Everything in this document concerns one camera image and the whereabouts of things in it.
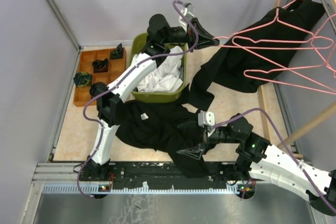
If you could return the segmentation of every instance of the black garment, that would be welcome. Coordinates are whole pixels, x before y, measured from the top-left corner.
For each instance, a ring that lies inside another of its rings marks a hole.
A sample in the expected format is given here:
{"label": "black garment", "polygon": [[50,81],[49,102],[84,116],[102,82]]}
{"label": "black garment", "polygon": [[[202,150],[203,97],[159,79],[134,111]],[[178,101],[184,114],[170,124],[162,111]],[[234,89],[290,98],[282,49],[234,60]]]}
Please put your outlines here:
{"label": "black garment", "polygon": [[[323,16],[325,10],[320,3],[312,0],[297,0],[287,9],[279,8],[279,19],[289,24],[298,26],[305,30],[311,30],[318,20]],[[260,21],[247,27],[252,28],[271,22],[276,14],[276,8],[269,11]],[[279,22],[275,22],[267,27],[248,31],[240,34],[253,40],[276,39],[276,40],[304,40],[307,33],[293,29]],[[294,43],[270,43],[261,42],[254,44],[248,40],[235,39],[242,46],[260,46],[260,47],[299,47],[300,44]],[[226,45],[233,45],[230,39]],[[271,59],[283,66],[288,66],[296,50],[257,50],[256,53]],[[195,107],[206,111],[212,100],[213,94],[206,90],[214,81],[219,85],[228,87],[245,93],[254,93],[258,86],[265,84],[266,81],[251,79],[244,76],[246,69],[271,70],[279,68],[276,65],[263,60],[240,48],[221,48],[215,53],[210,61],[201,66],[201,70],[195,75],[190,90],[188,102]],[[281,72],[253,73],[250,75],[274,79]]]}
{"label": "black garment", "polygon": [[138,148],[153,148],[167,152],[186,177],[208,175],[203,158],[196,160],[176,153],[178,150],[191,148],[202,142],[201,127],[177,128],[180,123],[196,118],[197,113],[189,112],[176,102],[143,103],[132,100],[125,105],[129,115],[116,133],[121,141]]}

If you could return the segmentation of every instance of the white cloth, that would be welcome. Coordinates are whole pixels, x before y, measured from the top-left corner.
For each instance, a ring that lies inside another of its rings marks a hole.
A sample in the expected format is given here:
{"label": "white cloth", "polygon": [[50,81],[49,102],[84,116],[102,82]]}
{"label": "white cloth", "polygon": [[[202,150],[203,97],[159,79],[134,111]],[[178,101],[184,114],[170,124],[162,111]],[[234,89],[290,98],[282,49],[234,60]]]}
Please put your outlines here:
{"label": "white cloth", "polygon": [[[170,53],[183,52],[176,46],[170,50]],[[137,59],[138,55],[134,55],[132,63]],[[183,55],[167,56],[164,62],[153,72],[147,75],[138,85],[139,92],[166,92],[173,93],[177,91],[183,81],[180,79],[179,68]]]}

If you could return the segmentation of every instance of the white tag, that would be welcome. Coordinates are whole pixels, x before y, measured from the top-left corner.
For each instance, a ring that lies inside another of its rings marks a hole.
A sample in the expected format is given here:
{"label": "white tag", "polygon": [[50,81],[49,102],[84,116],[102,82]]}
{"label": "white tag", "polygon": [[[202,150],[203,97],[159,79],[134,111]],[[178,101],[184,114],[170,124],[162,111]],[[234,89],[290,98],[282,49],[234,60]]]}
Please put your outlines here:
{"label": "white tag", "polygon": [[147,114],[146,113],[143,113],[142,115],[141,115],[141,120],[146,120],[146,119],[148,119],[149,117],[147,116]]}

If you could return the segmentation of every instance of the laundry basket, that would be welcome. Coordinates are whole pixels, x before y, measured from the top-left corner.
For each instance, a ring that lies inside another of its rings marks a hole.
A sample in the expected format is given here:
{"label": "laundry basket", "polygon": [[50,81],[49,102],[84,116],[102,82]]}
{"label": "laundry basket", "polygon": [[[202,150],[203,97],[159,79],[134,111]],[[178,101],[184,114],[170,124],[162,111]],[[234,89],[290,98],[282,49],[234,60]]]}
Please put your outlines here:
{"label": "laundry basket", "polygon": [[[146,44],[146,38],[147,38],[148,33],[143,33],[143,34],[139,34],[138,36],[135,37],[135,39],[133,40],[132,43],[132,48],[131,48],[131,54],[128,58],[128,67],[130,66],[133,56],[135,54],[139,54],[142,50],[142,48],[144,47],[144,45]],[[183,51],[186,50],[187,46],[180,46],[182,48]],[[136,91],[132,91],[132,95],[134,95],[134,98],[136,100],[142,101],[142,102],[148,102],[148,103],[165,103],[165,102],[173,102],[175,100],[177,100],[181,93],[182,90],[185,87],[185,81],[186,81],[186,54],[183,55],[182,57],[182,66],[183,66],[183,83],[181,85],[181,87],[173,92],[173,93],[164,93],[164,92],[136,92]]]}

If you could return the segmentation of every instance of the floor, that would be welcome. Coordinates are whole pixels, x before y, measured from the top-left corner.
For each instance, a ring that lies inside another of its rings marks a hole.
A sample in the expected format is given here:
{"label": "floor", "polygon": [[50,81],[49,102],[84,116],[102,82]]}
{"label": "floor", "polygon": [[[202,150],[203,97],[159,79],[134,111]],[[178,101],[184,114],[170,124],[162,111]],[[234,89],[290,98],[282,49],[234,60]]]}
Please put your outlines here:
{"label": "floor", "polygon": [[[89,47],[85,50],[104,49],[103,47]],[[125,48],[129,55],[130,47]],[[187,55],[187,83],[190,83],[193,76],[198,72],[200,66],[207,62],[218,50],[217,47],[197,50]],[[282,137],[286,137],[286,129],[280,112],[278,100],[272,83],[264,85],[265,99],[268,104],[268,113],[277,126]],[[256,93],[240,93],[213,83],[209,92],[215,95],[209,111],[215,112],[216,122],[228,120],[231,116],[245,112],[251,108],[259,107],[258,95]],[[76,107],[73,104],[74,88],[68,104],[66,116],[57,144],[54,160],[55,161],[84,161],[91,152],[97,135],[98,126],[83,118],[83,107]],[[195,112],[196,108],[186,104],[188,110]],[[87,115],[97,118],[95,106],[87,109]],[[246,116],[246,119],[254,125],[254,132],[263,136],[263,127],[259,112],[253,112]],[[278,144],[279,140],[272,130],[270,140]],[[204,155],[206,161],[235,161],[236,144],[218,144],[213,150]],[[167,153],[150,149],[139,149],[122,143],[115,137],[110,157],[112,161],[171,161]]]}

